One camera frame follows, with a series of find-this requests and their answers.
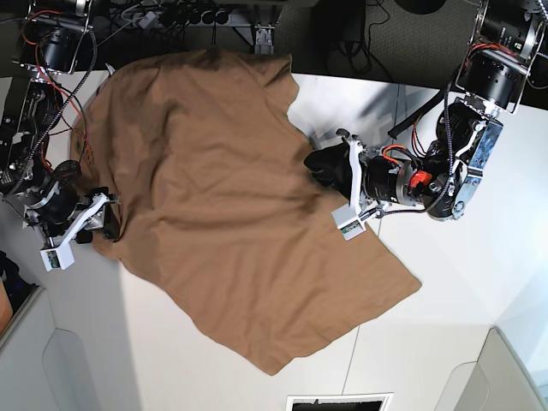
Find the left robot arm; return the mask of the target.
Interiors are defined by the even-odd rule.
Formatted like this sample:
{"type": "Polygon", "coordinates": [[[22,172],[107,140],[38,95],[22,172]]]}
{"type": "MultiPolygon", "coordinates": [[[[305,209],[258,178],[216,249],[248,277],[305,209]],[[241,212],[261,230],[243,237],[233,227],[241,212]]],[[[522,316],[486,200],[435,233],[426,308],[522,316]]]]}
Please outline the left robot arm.
{"type": "Polygon", "coordinates": [[[346,200],[332,214],[336,225],[396,214],[460,218],[502,133],[499,115],[521,102],[546,29],[544,1],[481,2],[449,84],[395,125],[391,142],[369,146],[339,129],[337,145],[310,153],[312,177],[346,200]],[[395,142],[404,131],[409,146],[395,142]]]}

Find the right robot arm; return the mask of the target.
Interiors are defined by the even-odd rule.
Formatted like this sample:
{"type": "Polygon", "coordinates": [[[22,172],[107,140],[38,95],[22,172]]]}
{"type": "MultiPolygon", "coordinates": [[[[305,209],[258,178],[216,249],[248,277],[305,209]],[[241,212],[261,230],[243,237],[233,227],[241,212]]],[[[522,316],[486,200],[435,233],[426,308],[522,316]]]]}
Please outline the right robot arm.
{"type": "Polygon", "coordinates": [[[53,166],[46,153],[53,130],[72,106],[82,120],[86,113],[76,90],[64,88],[58,77],[72,74],[86,36],[91,37],[93,69],[98,56],[92,22],[100,1],[2,2],[4,25],[17,25],[20,37],[15,64],[21,72],[9,86],[1,109],[1,201],[27,226],[37,229],[45,246],[61,241],[89,243],[94,233],[109,241],[120,225],[108,188],[79,193],[75,182],[81,162],[91,149],[89,126],[70,127],[80,138],[77,156],[53,166]]]}

